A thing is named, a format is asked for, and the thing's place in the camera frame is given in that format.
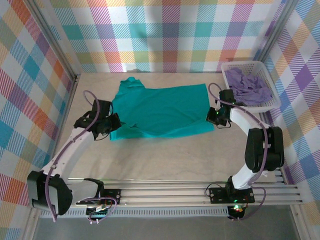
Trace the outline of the aluminium table side rail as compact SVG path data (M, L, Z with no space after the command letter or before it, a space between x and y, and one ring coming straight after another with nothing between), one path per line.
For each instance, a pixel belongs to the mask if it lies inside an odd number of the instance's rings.
M264 123L274 126L274 122L269 111L258 113L258 117ZM286 180L284 179L282 168L278 167L274 171L263 172L257 182L261 184L285 184Z
M77 75L71 84L70 93L62 112L52 159L41 169L47 178L59 175L60 178L67 182L71 171L79 159L78 157L72 157L72 154L76 152L72 146L74 145L74 138L81 131L79 129L74 130L73 123L76 120L76 115L70 109L73 105L75 94L79 92L77 87L80 77L80 74Z

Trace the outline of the circuit board with LEDs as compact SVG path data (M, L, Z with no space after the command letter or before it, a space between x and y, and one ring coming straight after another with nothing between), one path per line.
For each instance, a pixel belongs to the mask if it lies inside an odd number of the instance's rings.
M232 221L239 221L241 218L244 217L245 215L245 210L246 206L243 205L233 205L233 206L228 206L228 218L231 219Z

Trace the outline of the aluminium corner post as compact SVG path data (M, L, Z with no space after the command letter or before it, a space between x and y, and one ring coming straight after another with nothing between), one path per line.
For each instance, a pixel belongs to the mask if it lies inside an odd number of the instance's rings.
M35 18L43 35L48 40L67 75L75 82L81 75L81 66L72 52L71 44L64 33L50 0L23 0Z
M264 62L270 54L293 10L299 0L275 0L271 7L265 26L262 30L262 37L258 40L253 60Z

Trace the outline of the teal t-shirt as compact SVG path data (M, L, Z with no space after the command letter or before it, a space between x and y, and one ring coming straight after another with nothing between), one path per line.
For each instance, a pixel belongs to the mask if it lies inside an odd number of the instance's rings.
M206 120L210 108L204 83L146 88L139 79L120 82L112 100L121 127L111 141L137 138L182 138L214 131Z

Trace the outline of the green terminal circuit board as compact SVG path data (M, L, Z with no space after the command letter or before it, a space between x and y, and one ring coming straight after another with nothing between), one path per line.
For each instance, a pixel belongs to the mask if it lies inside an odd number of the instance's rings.
M98 205L98 206L89 206L86 208L86 215L91 219L101 219L108 214L109 209L112 205Z

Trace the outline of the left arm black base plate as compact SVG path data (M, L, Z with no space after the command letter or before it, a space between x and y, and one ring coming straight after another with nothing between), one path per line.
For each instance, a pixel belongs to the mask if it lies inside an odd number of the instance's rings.
M121 189L119 188L105 188L95 198L114 198L119 204L121 199ZM113 205L114 201L111 199L99 199L99 200L81 200L75 203L76 205Z

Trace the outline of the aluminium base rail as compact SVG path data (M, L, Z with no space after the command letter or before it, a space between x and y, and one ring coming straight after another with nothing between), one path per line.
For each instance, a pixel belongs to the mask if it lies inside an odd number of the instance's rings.
M209 188L225 188L224 184L205 181L169 180L106 180L106 189L121 189L120 205L138 207L209 205ZM218 203L216 205L300 205L302 197L296 185L255 183L252 186L255 203Z

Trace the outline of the purple crumpled cloth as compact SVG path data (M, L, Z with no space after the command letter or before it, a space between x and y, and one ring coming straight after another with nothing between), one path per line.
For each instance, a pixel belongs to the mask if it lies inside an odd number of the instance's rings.
M228 69L224 73L236 102L256 106L272 99L272 92L262 78L252 74L245 75L237 67Z

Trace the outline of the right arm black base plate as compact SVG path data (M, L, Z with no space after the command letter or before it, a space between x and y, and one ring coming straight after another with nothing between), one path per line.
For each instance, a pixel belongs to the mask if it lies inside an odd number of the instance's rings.
M255 203L255 197L252 188L243 190L230 190L223 187L213 187L209 188L209 198L211 204Z

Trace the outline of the white plastic basket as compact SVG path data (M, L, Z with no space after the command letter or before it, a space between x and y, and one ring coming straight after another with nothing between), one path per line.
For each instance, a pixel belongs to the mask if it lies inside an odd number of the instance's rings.
M249 109L252 113L265 113L271 109L279 108L282 105L279 94L276 90L275 84L267 71L267 68L264 63L256 60L243 60L243 61L230 61L223 62L221 64L221 72L225 81L225 85L227 89L230 89L229 80L226 76L226 71L238 68L241 72L247 75L253 75L254 77L261 78L265 85L271 92L271 99L269 101L265 101L258 105L246 106L246 109Z

